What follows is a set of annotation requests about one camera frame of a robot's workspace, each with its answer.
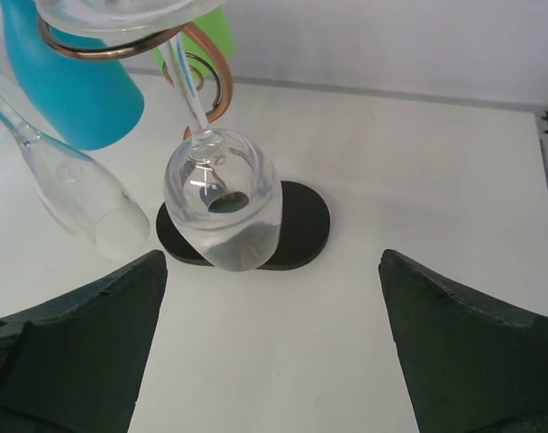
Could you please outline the green plastic wine glass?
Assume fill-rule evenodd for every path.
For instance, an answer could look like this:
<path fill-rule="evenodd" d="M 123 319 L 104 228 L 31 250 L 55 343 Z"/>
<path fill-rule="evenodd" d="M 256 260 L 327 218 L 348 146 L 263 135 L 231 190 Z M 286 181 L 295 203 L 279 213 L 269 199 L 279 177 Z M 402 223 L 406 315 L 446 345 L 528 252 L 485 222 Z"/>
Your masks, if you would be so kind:
<path fill-rule="evenodd" d="M 196 18 L 194 24 L 209 37 L 227 60 L 232 57 L 234 38 L 222 7 L 217 7 L 213 11 Z M 208 55 L 190 36 L 182 32 L 181 40 L 186 53 L 197 55 L 199 58 L 211 63 Z"/>

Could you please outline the blue plastic wine glass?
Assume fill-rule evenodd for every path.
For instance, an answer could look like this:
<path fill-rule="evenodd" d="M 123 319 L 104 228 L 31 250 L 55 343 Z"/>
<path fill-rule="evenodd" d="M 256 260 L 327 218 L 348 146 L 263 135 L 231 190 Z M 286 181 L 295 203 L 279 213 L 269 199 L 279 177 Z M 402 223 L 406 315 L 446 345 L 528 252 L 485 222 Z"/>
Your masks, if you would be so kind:
<path fill-rule="evenodd" d="M 14 76 L 66 143 L 79 150 L 99 150 L 120 141 L 138 124 L 144 98 L 119 61 L 63 57 L 38 34 L 33 1 L 2 1 L 0 6 Z"/>

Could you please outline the clear flute glass front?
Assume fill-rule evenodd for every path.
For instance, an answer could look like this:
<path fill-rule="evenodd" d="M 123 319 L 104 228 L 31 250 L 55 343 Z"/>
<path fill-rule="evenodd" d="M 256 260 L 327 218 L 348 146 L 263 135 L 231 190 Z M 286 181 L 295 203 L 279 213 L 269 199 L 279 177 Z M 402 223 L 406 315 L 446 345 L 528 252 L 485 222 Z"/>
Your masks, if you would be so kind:
<path fill-rule="evenodd" d="M 151 224 L 123 183 L 86 153 L 45 134 L 7 99 L 9 79 L 0 68 L 0 122 L 14 138 L 48 213 L 70 235 L 112 260 L 145 246 Z"/>

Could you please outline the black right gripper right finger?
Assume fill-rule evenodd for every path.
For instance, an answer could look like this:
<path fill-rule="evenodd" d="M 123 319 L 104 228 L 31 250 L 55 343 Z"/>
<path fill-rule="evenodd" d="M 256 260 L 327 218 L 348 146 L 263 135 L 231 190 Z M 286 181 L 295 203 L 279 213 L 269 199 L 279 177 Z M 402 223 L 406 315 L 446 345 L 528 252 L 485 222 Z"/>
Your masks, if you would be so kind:
<path fill-rule="evenodd" d="M 548 317 L 387 249 L 379 279 L 422 432 L 548 432 Z"/>

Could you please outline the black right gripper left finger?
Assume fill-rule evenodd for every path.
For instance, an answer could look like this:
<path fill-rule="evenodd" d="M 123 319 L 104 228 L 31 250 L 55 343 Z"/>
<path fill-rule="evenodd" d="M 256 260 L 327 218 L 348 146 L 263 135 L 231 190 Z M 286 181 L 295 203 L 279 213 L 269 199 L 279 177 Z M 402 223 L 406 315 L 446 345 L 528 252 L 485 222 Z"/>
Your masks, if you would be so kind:
<path fill-rule="evenodd" d="M 0 318 L 0 432 L 125 432 L 168 278 L 152 250 Z"/>

